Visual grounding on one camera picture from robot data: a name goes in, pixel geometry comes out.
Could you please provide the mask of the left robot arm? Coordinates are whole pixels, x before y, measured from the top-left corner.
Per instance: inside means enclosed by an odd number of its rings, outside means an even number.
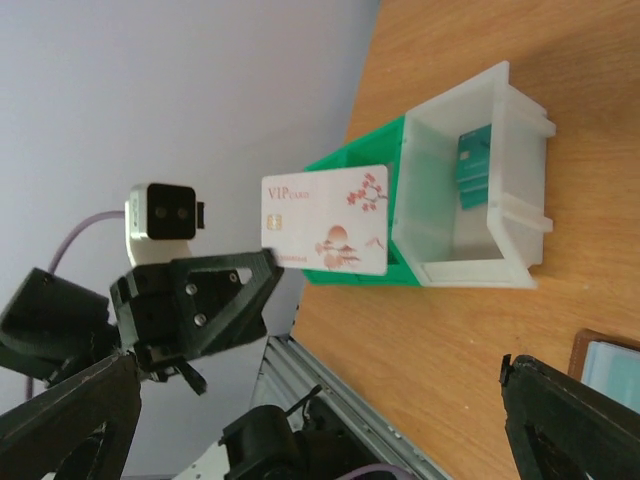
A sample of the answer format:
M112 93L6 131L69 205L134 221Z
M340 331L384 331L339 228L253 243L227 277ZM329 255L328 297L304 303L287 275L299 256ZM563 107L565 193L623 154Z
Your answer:
M148 400L174 380L205 396L197 361L263 340L281 277L268 250L139 265L108 295L31 270L1 314L1 364L44 388L1 417L2 477L119 479L142 430L183 441L200 408ZM194 478L368 478L376 460L321 381L249 407L207 455Z

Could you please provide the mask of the brown leather card holder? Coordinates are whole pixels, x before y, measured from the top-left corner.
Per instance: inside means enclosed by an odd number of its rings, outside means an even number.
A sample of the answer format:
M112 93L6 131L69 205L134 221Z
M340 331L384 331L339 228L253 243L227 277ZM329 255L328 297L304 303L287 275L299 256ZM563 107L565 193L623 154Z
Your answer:
M639 412L639 341L590 329L574 337L568 375Z

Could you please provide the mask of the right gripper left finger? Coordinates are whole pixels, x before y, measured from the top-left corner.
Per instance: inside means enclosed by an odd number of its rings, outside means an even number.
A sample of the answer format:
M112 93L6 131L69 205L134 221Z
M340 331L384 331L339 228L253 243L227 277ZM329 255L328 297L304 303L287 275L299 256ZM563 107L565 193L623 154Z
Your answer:
M1 477L121 477L141 411L131 354L114 354L1 415Z

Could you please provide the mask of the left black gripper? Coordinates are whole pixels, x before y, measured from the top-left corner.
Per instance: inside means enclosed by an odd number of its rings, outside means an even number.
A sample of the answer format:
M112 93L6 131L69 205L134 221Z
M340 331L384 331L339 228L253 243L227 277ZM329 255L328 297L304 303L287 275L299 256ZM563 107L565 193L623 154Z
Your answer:
M173 260L169 273L166 264L139 265L110 287L121 348L142 378L180 375L203 395L207 382L187 358L265 337L262 312L283 273L269 249Z

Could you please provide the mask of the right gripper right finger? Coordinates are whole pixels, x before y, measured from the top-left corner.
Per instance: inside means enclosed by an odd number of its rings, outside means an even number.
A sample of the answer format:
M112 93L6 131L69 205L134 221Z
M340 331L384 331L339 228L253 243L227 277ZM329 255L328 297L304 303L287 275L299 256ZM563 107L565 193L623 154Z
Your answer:
M637 479L639 414L529 355L505 355L505 431L522 479Z

